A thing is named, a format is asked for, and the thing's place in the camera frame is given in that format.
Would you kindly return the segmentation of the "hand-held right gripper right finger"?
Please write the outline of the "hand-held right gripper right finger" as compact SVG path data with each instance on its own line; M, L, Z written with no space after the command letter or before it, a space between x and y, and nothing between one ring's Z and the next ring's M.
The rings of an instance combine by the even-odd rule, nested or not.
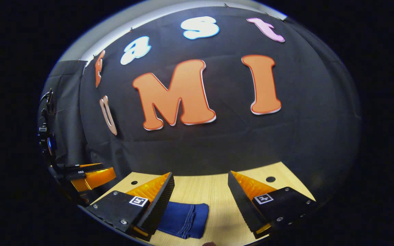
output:
M286 230L316 210L316 201L291 187L276 189L235 171L228 173L235 203L256 239Z

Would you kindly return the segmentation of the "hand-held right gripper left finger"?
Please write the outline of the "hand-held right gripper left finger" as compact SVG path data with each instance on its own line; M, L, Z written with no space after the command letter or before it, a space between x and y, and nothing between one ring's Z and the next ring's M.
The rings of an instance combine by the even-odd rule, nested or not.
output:
M174 187L174 176L168 172L127 192L113 190L87 206L86 211L120 233L150 241Z

